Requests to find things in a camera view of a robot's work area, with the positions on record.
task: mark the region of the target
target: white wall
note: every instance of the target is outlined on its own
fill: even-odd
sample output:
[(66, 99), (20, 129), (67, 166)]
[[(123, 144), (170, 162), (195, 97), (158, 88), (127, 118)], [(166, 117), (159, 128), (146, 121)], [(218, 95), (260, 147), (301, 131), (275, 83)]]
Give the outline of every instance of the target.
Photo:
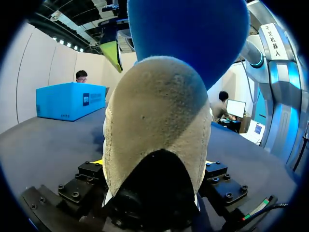
[(123, 71), (121, 73), (119, 73), (109, 61), (105, 62), (102, 84), (110, 88), (106, 96), (106, 102), (110, 100), (111, 94), (120, 79), (130, 68), (133, 67), (136, 61), (137, 57), (135, 52), (121, 54), (121, 63), (123, 67)]
[[(236, 74), (236, 88), (234, 100), (246, 102), (246, 112), (252, 114), (253, 102), (250, 97), (250, 90), (246, 72), (241, 63), (236, 63), (231, 66), (230, 70)], [(252, 98), (254, 99), (254, 81), (249, 78), (249, 83), (252, 91)]]
[(25, 24), (9, 47), (0, 72), (0, 133), (18, 124), (16, 85), (20, 63), (34, 26)]
[[(249, 79), (254, 98), (254, 81)], [(241, 63), (233, 64), (226, 73), (207, 91), (210, 102), (219, 100), (220, 91), (228, 92), (229, 99), (240, 102), (246, 102), (246, 112), (252, 114), (253, 103), (250, 97), (250, 91), (246, 72)]]
[(34, 29), (27, 44), (17, 82), (19, 123), (36, 116), (35, 90), (48, 86), (49, 73), (57, 42)]
[(50, 69), (48, 85), (52, 86), (75, 80), (76, 59), (76, 51), (57, 43)]
[(102, 55), (96, 55), (91, 53), (83, 53), (83, 52), (76, 52), (77, 59), (75, 64), (75, 71), (74, 71), (74, 82), (76, 82), (75, 74), (79, 70), (85, 70), (88, 74), (87, 83), (93, 85), (103, 85), (103, 72), (104, 72), (104, 65), (107, 62), (106, 58)]

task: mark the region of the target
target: gray table surface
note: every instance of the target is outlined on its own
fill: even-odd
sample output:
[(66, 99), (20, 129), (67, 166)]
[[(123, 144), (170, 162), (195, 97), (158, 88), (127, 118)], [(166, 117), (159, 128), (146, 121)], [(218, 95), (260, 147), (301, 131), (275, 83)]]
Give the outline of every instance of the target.
[[(26, 188), (45, 184), (56, 192), (58, 184), (70, 181), (86, 160), (102, 157), (102, 126), (105, 110), (75, 122), (32, 118), (0, 135), (0, 161), (7, 181), (18, 196)], [(249, 186), (248, 197), (274, 194), (288, 202), (296, 188), (294, 176), (275, 156), (239, 134), (213, 123), (207, 160), (221, 161), (240, 184)], [(210, 224), (219, 230), (224, 219), (203, 199)], [(281, 214), (273, 210), (260, 223), (265, 230)]]

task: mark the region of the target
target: man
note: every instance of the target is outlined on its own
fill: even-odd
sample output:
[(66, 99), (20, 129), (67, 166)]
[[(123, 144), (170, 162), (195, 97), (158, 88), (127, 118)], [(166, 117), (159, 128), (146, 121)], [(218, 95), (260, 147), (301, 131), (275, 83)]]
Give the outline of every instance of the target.
[(77, 83), (86, 83), (87, 81), (87, 73), (84, 70), (80, 70), (76, 73), (76, 82)]
[(215, 122), (219, 122), (222, 116), (235, 120), (235, 117), (229, 115), (227, 113), (225, 102), (228, 99), (228, 93), (225, 91), (221, 91), (219, 93), (219, 101), (215, 103), (211, 103), (212, 114)]

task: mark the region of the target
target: blue cardboard box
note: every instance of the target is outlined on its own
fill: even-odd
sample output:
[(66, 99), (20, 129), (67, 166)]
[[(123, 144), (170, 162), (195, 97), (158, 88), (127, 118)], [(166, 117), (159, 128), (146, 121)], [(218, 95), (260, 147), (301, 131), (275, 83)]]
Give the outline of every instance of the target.
[(36, 89), (37, 117), (75, 121), (105, 107), (105, 86), (65, 83)]

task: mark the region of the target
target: black hair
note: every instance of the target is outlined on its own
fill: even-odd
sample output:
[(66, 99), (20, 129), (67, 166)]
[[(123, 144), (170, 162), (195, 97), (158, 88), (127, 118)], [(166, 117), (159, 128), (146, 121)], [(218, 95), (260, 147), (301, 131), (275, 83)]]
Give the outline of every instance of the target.
[(224, 102), (226, 99), (228, 99), (228, 93), (225, 91), (221, 91), (219, 93), (219, 99)]
[(76, 73), (76, 79), (80, 78), (81, 76), (88, 76), (88, 74), (86, 73), (86, 71), (80, 70)]

